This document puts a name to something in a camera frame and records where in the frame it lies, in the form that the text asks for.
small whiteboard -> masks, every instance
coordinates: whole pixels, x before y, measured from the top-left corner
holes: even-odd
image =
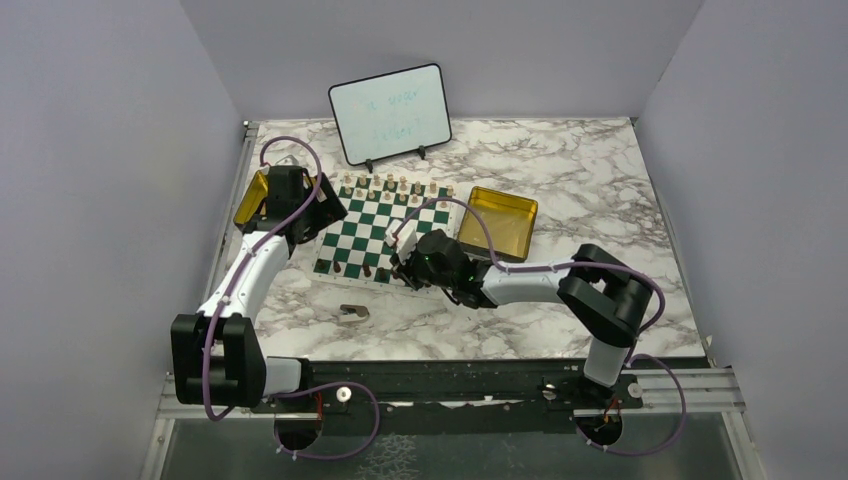
[[[451,139],[442,70],[435,63],[335,85],[329,95],[350,165]]]

white wall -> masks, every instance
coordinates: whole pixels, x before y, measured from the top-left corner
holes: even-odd
[[[0,45],[0,478],[135,478],[240,118],[177,0],[7,0]]]
[[[239,112],[432,61],[452,115],[636,116],[702,0],[181,0]]]
[[[848,2],[706,0],[637,124],[776,479],[845,478]]]

green and white chessboard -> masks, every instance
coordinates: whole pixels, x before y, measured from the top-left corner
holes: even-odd
[[[431,197],[447,196],[448,186],[437,184],[433,192],[428,178],[410,176],[404,185],[399,176],[394,176],[394,186],[390,188],[386,174],[379,177],[375,179],[374,175],[368,175],[365,177],[365,185],[362,185],[360,175],[351,174],[346,178],[342,174],[333,182],[333,188],[348,213],[344,220],[330,225],[317,238],[320,247],[310,277],[340,285],[422,297],[441,295],[437,289],[415,292],[403,280],[393,278],[389,271],[392,267],[390,258],[394,252],[384,239],[392,220],[402,220]],[[414,191],[416,181],[421,184],[421,194],[417,195]],[[374,192],[374,198],[369,198],[369,192]],[[442,229],[452,237],[454,206],[453,203],[443,202],[429,205],[419,212],[415,220],[410,221],[410,225],[415,227],[419,238],[436,229]],[[339,272],[334,269],[335,262],[340,267]],[[366,275],[363,269],[366,263],[370,267],[370,275]],[[379,274],[380,268],[385,269],[382,275]]]

white marble surface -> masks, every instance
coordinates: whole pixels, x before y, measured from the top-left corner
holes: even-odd
[[[427,152],[375,165],[377,173],[425,174],[458,186],[467,199],[480,185],[539,202],[528,261],[567,259],[581,243],[596,243],[653,277],[665,291],[663,318],[642,335],[637,352],[701,356],[689,307],[642,155],[627,119],[454,120],[454,139]],[[365,168],[345,163],[332,120],[265,122],[259,149],[277,135],[310,143],[335,178]],[[314,172],[309,154],[293,144],[273,145],[266,160],[295,155]],[[493,310],[457,307],[310,280],[315,242],[297,247],[277,275],[256,323],[266,355],[315,360],[424,360],[585,357],[589,335],[563,305],[514,304]],[[342,303],[365,305],[370,318],[342,324]],[[649,314],[656,308],[653,298]]]

gold tray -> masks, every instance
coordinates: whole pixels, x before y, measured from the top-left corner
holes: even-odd
[[[492,241],[495,253],[503,260],[523,262],[530,252],[530,237],[536,223],[539,203],[529,198],[474,187],[468,204],[480,214]],[[467,253],[489,258],[486,236],[474,215],[465,212],[457,240]]]

